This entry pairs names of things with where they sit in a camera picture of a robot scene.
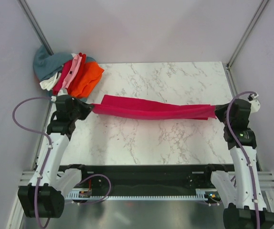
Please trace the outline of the magenta t shirt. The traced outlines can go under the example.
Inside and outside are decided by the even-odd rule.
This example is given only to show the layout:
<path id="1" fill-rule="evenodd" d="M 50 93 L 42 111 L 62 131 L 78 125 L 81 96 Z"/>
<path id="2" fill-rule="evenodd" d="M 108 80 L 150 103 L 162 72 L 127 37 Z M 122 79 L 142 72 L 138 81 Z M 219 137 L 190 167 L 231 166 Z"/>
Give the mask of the magenta t shirt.
<path id="1" fill-rule="evenodd" d="M 107 94 L 101 103 L 94 104 L 93 112 L 138 120 L 216 118 L 215 106 L 210 104 L 175 105 Z"/>

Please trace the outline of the grey blue t shirt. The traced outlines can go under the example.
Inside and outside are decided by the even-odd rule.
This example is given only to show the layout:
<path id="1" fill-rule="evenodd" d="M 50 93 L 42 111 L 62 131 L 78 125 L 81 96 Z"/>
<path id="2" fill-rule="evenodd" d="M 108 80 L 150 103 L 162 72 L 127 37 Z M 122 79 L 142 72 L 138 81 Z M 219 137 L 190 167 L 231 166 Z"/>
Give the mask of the grey blue t shirt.
<path id="1" fill-rule="evenodd" d="M 42 45 L 36 52 L 33 59 L 33 70 L 38 80 L 41 82 L 51 78 L 56 72 L 62 69 L 62 66 L 73 59 L 73 56 L 67 52 L 58 52 L 50 55 L 45 46 Z"/>

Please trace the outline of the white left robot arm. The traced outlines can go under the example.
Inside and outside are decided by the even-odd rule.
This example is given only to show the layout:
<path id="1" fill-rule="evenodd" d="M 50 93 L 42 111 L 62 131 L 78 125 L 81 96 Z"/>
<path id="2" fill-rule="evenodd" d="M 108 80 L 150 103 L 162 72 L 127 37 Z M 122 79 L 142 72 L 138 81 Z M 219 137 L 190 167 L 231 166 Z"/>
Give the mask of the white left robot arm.
<path id="1" fill-rule="evenodd" d="M 85 120 L 94 109 L 68 94 L 52 97 L 55 107 L 46 132 L 46 155 L 39 159 L 36 171 L 27 185 L 19 187 L 18 198 L 28 218 L 59 218 L 64 209 L 65 197 L 77 185 L 85 187 L 89 176 L 78 167 L 65 169 L 58 177 L 65 149 L 75 130 L 77 120 Z"/>

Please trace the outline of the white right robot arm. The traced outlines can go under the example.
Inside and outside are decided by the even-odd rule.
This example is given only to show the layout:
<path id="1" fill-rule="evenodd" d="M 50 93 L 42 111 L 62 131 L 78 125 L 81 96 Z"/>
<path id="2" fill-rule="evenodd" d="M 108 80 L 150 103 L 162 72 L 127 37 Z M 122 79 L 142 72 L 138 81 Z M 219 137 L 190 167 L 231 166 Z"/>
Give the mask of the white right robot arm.
<path id="1" fill-rule="evenodd" d="M 249 116 L 259 111 L 255 98 L 235 99 L 232 104 L 218 105 L 215 115 L 224 124 L 234 165 L 234 179 L 223 165 L 209 164 L 203 175 L 204 185 L 215 187 L 224 205 L 223 223 L 226 229 L 270 229 L 274 213 L 267 210 L 261 193 L 256 160 L 256 137 L 248 127 Z"/>

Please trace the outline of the white t shirt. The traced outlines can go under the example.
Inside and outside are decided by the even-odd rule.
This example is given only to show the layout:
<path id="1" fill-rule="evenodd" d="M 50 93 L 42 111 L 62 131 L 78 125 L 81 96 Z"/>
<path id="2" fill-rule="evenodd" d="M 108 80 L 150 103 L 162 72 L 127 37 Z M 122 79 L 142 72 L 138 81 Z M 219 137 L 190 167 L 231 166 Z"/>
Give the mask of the white t shirt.
<path id="1" fill-rule="evenodd" d="M 60 72 L 56 72 L 51 78 L 40 82 L 40 87 L 43 90 L 51 91 L 53 87 L 58 83 L 61 77 Z"/>

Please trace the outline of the orange t shirt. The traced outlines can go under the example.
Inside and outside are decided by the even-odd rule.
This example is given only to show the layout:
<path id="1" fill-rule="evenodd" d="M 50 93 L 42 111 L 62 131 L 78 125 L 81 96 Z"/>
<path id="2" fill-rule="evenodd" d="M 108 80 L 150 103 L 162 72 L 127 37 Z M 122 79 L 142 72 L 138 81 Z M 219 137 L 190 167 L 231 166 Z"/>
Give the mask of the orange t shirt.
<path id="1" fill-rule="evenodd" d="M 70 83 L 68 92 L 76 98 L 87 98 L 102 78 L 104 69 L 97 62 L 87 62 Z"/>

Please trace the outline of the crimson t shirt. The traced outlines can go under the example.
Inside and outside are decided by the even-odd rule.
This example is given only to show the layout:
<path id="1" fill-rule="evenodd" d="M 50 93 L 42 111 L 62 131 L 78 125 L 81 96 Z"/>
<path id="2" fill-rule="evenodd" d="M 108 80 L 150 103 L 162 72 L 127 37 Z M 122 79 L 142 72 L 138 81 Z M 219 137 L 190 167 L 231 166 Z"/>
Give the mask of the crimson t shirt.
<path id="1" fill-rule="evenodd" d="M 71 82 L 77 76 L 80 66 L 86 60 L 86 54 L 76 54 L 72 60 L 64 64 L 61 77 L 57 84 L 53 87 L 53 95 L 57 95 L 61 89 L 68 89 Z"/>

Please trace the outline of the pink t shirt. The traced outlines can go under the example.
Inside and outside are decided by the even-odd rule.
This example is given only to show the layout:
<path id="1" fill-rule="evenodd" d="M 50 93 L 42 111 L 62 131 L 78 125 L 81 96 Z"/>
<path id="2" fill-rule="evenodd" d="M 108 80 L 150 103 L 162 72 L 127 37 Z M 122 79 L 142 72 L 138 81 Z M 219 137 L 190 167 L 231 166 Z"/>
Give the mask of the pink t shirt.
<path id="1" fill-rule="evenodd" d="M 63 68 L 64 76 L 61 77 L 61 89 L 68 89 L 71 82 L 75 79 L 81 65 L 82 57 L 81 53 L 76 54 L 72 60 L 65 64 Z"/>

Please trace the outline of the aluminium frame rail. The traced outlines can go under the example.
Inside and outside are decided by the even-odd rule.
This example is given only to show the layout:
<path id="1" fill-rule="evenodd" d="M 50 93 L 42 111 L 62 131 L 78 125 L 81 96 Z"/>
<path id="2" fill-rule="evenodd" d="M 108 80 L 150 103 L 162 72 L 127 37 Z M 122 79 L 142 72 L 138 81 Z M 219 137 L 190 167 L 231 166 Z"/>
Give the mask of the aluminium frame rail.
<path id="1" fill-rule="evenodd" d="M 64 172 L 58 172 L 57 180 L 60 177 L 62 177 L 63 174 L 64 174 Z M 196 172 L 195 171 L 195 172 L 192 172 L 192 174 L 203 176 L 204 172 Z M 234 172 L 228 172 L 228 174 L 229 174 L 230 180 L 233 179 L 233 177 L 235 176 Z M 34 171 L 24 171 L 20 178 L 19 186 L 27 185 L 29 183 L 29 181 L 31 180 L 31 178 L 33 177 L 33 175 L 34 175 Z M 271 172 L 259 171 L 258 179 L 259 179 L 259 184 L 260 184 L 260 188 L 262 191 L 270 190 L 270 189 L 274 190 L 274 178 L 273 178 L 273 175 Z"/>

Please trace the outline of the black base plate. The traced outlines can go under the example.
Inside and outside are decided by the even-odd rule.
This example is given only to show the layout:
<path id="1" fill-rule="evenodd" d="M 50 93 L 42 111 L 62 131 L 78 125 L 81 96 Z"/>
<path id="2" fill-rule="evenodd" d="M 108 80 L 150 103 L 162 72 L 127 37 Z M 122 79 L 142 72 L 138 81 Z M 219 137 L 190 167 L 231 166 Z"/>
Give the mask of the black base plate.
<path id="1" fill-rule="evenodd" d="M 62 165 L 65 169 L 79 168 L 82 188 L 99 196 L 122 195 L 171 195 L 193 194 L 195 189 L 214 189 L 210 181 L 213 171 L 234 172 L 232 164 L 201 165 L 141 165 L 141 166 L 86 166 L 82 164 Z M 204 172 L 203 176 L 192 172 Z"/>

